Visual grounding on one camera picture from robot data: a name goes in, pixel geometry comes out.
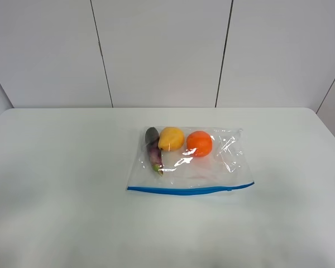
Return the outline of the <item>clear zip bag blue zipper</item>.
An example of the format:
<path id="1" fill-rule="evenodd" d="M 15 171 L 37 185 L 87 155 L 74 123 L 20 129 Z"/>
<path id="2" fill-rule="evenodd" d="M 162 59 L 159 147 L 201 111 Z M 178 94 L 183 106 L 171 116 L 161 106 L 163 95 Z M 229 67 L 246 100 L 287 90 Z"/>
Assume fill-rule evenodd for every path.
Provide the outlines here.
<path id="1" fill-rule="evenodd" d="M 177 127 L 184 132 L 184 144 L 176 151 L 163 151 L 163 176 L 153 171 L 142 132 L 137 157 L 127 184 L 128 190 L 170 195 L 201 195 L 243 189 L 254 184 L 240 145 L 241 130 L 211 127 Z M 186 148 L 195 131 L 208 133 L 213 148 L 205 157 L 195 157 Z"/>

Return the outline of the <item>purple eggplant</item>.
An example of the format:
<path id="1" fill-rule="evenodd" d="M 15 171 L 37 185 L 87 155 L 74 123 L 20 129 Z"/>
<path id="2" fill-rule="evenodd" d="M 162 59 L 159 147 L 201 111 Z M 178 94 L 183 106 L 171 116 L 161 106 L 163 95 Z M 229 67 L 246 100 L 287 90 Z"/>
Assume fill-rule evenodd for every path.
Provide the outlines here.
<path id="1" fill-rule="evenodd" d="M 155 127 L 150 127 L 145 132 L 145 144 L 149 162 L 154 172 L 163 176 L 162 153 L 159 148 L 159 132 Z"/>

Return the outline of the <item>orange fruit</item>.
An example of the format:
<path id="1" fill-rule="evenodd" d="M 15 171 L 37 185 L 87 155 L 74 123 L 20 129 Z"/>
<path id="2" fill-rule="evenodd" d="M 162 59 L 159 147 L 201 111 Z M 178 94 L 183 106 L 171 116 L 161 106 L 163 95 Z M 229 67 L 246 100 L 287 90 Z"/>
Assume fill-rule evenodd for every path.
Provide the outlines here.
<path id="1" fill-rule="evenodd" d="M 211 136 L 204 131 L 192 132 L 186 139 L 186 148 L 195 157 L 205 157 L 209 155 L 213 148 Z"/>

